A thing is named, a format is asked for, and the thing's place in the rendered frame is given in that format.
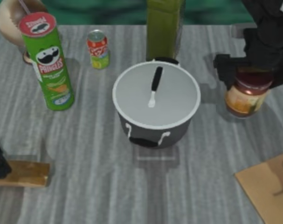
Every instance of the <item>jar label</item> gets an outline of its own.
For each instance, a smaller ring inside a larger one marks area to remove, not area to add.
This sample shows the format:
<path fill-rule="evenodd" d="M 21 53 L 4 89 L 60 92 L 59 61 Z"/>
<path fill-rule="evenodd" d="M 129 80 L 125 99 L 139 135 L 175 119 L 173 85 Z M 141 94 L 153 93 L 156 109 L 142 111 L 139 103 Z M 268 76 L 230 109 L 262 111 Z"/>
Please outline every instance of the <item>jar label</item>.
<path fill-rule="evenodd" d="M 225 101 L 236 112 L 250 114 L 260 109 L 269 91 L 262 95 L 252 96 L 240 92 L 234 86 L 227 91 Z"/>

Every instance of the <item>green pringles can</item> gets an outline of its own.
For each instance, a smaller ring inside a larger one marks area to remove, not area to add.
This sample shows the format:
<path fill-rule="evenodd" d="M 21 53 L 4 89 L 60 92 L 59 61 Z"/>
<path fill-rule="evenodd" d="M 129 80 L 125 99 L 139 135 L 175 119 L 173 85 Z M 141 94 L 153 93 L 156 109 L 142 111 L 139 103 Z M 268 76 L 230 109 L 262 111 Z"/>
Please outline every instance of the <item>green pringles can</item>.
<path fill-rule="evenodd" d="M 66 110 L 74 93 L 65 63 L 55 17 L 44 12 L 24 16 L 19 23 L 27 51 L 50 110 Z"/>

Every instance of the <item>gray wood surface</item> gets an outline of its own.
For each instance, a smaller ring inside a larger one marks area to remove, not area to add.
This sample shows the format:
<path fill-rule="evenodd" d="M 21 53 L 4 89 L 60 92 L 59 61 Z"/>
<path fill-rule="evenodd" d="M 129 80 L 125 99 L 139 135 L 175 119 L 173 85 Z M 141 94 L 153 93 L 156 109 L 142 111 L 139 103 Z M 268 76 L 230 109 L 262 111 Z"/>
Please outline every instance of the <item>gray wood surface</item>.
<path fill-rule="evenodd" d="M 103 30 L 111 64 L 90 66 L 87 33 Z M 0 144 L 8 159 L 50 162 L 44 189 L 0 187 L 0 224 L 261 224 L 233 174 L 283 153 L 283 87 L 246 120 L 224 107 L 215 53 L 242 56 L 227 26 L 185 26 L 178 60 L 199 82 L 202 104 L 174 147 L 131 145 L 113 106 L 114 81 L 145 60 L 144 26 L 60 26 L 76 93 L 46 108 L 34 70 L 0 35 Z"/>

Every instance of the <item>green bottle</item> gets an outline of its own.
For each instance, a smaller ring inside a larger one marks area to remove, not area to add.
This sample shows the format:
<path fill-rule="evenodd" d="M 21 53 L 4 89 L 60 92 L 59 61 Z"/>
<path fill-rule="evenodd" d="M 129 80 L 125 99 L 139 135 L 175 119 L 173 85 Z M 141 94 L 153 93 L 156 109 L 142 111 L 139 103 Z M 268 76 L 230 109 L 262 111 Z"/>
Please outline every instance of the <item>green bottle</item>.
<path fill-rule="evenodd" d="M 182 33 L 186 0 L 147 0 L 146 60 L 175 59 Z"/>

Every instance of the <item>pot lid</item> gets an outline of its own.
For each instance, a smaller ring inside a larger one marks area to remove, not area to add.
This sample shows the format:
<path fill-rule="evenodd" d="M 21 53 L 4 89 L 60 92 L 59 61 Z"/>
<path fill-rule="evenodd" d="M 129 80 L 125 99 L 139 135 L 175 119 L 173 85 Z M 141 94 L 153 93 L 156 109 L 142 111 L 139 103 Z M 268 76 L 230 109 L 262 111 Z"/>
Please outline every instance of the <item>pot lid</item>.
<path fill-rule="evenodd" d="M 154 107 L 150 105 L 153 86 L 157 88 Z M 168 129 L 185 123 L 195 114 L 200 104 L 200 89 L 180 66 L 145 62 L 130 67 L 118 77 L 113 87 L 113 102 L 128 122 L 149 129 Z"/>

